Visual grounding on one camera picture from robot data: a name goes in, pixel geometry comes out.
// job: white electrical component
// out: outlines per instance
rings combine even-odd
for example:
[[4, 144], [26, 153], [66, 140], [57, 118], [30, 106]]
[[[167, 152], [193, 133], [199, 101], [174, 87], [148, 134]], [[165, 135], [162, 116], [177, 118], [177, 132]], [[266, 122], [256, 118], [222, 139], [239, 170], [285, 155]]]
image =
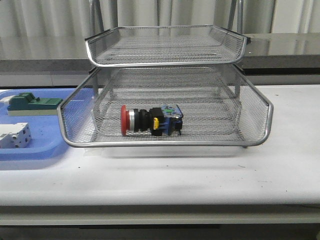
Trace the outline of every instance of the white electrical component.
[[0, 148], [25, 148], [31, 141], [31, 132], [27, 122], [0, 124]]

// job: countertop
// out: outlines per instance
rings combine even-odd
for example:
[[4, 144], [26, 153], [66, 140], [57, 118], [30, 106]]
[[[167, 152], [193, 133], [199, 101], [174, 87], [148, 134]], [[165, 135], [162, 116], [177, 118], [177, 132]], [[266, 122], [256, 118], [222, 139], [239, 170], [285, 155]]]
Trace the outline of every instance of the countertop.
[[320, 85], [258, 88], [274, 104], [262, 145], [69, 147], [2, 160], [0, 205], [320, 204]]
[[[320, 33], [247, 34], [243, 69], [319, 68]], [[81, 36], [2, 37], [0, 72], [88, 71], [91, 64]]]

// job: white tabletop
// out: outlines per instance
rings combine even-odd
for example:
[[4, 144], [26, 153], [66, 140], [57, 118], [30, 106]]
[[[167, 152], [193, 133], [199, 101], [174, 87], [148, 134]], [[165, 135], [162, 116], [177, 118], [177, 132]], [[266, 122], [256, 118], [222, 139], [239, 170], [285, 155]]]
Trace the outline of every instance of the white tabletop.
[[72, 148], [0, 161], [0, 205], [319, 204], [320, 85], [260, 86], [260, 146]]

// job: metal mesh desk organizer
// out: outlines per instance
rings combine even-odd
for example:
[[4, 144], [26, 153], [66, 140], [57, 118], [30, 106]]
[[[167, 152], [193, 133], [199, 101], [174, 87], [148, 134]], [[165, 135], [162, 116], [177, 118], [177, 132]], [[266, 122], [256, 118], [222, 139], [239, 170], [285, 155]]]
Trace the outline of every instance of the metal mesh desk organizer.
[[[86, 39], [97, 67], [58, 108], [73, 147], [255, 146], [273, 105], [232, 64], [247, 38], [213, 25], [116, 27]], [[121, 108], [178, 105], [178, 135], [121, 130]]]

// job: blue plastic tray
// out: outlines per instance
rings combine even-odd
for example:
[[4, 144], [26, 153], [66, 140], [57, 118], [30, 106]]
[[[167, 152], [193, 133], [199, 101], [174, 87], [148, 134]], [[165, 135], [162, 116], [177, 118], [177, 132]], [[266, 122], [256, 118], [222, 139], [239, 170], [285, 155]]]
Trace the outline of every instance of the blue plastic tray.
[[[40, 98], [67, 98], [74, 88], [14, 89], [0, 93], [0, 99], [22, 92], [32, 92]], [[0, 124], [29, 123], [32, 140], [26, 148], [0, 148], [0, 160], [47, 159], [66, 151], [68, 145], [61, 136], [58, 116], [8, 116], [0, 103]]]

